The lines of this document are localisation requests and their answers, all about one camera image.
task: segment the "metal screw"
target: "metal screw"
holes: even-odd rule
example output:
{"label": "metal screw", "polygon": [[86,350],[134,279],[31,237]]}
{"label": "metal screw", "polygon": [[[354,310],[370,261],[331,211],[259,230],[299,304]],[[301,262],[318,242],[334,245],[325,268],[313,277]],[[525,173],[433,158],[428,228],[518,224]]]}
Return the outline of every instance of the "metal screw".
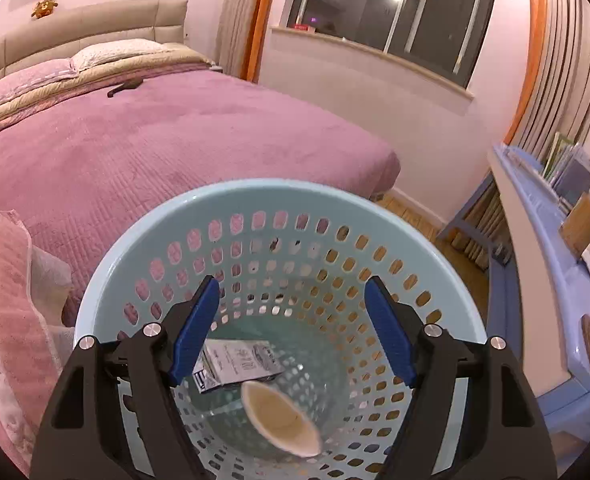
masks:
{"label": "metal screw", "polygon": [[427,336],[439,337],[444,331],[441,329],[441,326],[430,324],[424,327],[424,332]]}
{"label": "metal screw", "polygon": [[504,350],[506,348],[506,342],[499,336],[491,337],[491,346],[498,350]]}
{"label": "metal screw", "polygon": [[144,327],[144,335],[153,337],[162,331],[162,326],[159,323],[149,323]]}
{"label": "metal screw", "polygon": [[88,350],[94,346],[94,337],[91,335],[85,335],[79,340],[79,348],[82,350]]}

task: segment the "baseboard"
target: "baseboard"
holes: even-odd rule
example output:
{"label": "baseboard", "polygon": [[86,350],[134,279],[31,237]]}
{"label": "baseboard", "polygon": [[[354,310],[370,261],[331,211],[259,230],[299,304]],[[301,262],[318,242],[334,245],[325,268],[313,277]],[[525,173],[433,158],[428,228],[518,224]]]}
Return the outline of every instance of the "baseboard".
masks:
{"label": "baseboard", "polygon": [[448,222],[446,222],[441,216],[435,213],[432,209],[428,209],[426,206],[420,204],[414,198],[406,195],[406,193],[401,191],[398,187],[392,187],[388,192],[397,200],[399,200],[399,202],[402,202],[403,204],[412,208],[412,210],[416,211],[425,219],[430,221],[430,223],[433,224],[437,229],[443,229],[446,227]]}

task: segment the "bed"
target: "bed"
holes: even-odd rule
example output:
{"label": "bed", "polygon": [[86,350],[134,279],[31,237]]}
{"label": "bed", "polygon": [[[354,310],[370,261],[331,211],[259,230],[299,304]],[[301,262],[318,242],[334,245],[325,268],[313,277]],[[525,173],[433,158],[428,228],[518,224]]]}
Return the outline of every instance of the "bed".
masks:
{"label": "bed", "polygon": [[[125,0],[57,11],[0,38],[0,79],[107,41],[183,44],[186,10],[185,0]],[[195,55],[170,67],[113,67],[33,96],[0,121],[0,209],[17,211],[33,243],[72,267],[69,325],[108,248],[175,195],[270,176],[367,198],[395,181],[399,161],[382,140]],[[106,87],[133,74],[145,78],[139,88],[107,98]]]}

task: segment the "stuffed animal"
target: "stuffed animal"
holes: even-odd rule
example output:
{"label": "stuffed animal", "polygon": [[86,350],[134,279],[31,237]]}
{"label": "stuffed animal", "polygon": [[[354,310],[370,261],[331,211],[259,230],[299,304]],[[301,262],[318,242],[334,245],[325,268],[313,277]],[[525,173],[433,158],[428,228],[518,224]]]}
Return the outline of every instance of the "stuffed animal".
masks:
{"label": "stuffed animal", "polygon": [[58,5],[59,4],[55,0],[41,0],[35,5],[35,10],[32,12],[31,16],[35,16],[37,19],[49,16],[54,12],[55,7]]}

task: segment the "curtain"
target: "curtain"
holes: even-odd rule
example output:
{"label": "curtain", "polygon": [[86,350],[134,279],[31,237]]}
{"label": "curtain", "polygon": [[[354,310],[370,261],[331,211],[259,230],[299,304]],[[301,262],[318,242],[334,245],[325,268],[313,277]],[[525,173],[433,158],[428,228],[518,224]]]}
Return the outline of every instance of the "curtain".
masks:
{"label": "curtain", "polygon": [[272,0],[224,0],[215,59],[224,73],[256,80]]}
{"label": "curtain", "polygon": [[[588,0],[531,0],[526,77],[505,142],[544,162],[556,132],[584,143],[590,129],[590,3]],[[491,186],[466,220],[495,242],[509,243],[504,211]],[[478,266],[488,254],[457,234],[453,246]]]}

